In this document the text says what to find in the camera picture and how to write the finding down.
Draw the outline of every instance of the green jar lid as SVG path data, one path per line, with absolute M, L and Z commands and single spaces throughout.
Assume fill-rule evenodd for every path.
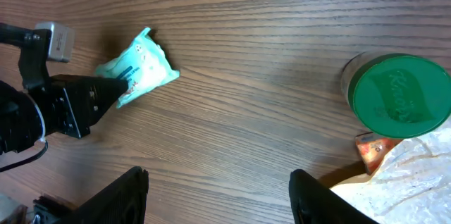
M 350 106 L 367 128 L 406 139 L 430 132 L 451 113 L 451 79 L 438 64 L 409 54 L 387 54 L 352 77 Z

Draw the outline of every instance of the wood grain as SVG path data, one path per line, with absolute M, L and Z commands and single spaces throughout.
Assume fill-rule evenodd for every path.
M 388 50 L 451 69 L 450 11 L 451 0 L 0 0 L 0 22 L 76 29 L 72 61 L 51 74 L 91 75 L 150 26 L 182 75 L 84 139 L 50 136 L 40 160 L 0 174 L 1 190 L 82 204 L 142 166 L 146 223 L 292 223 L 291 171 L 327 185 L 363 173 L 353 137 L 366 129 L 340 93 L 342 67 Z M 20 89 L 18 50 L 0 54 L 0 79 Z

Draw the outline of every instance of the black cable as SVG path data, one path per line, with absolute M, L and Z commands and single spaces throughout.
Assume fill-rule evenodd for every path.
M 10 164 L 10 165 L 0 168 L 0 173 L 10 170 L 12 168 L 17 168 L 18 166 L 22 166 L 22 165 L 30 163 L 32 161 L 36 161 L 37 159 L 41 158 L 41 156 L 47 151 L 48 148 L 49 148 L 49 143 L 47 141 L 45 141 L 45 146 L 39 153 L 37 153 L 34 156 L 31 156 L 30 158 L 27 158 L 23 161 L 18 161 L 16 163 L 13 163 L 13 164 Z
M 29 47 L 32 45 L 33 31 L 0 23 L 0 42 L 14 46 Z

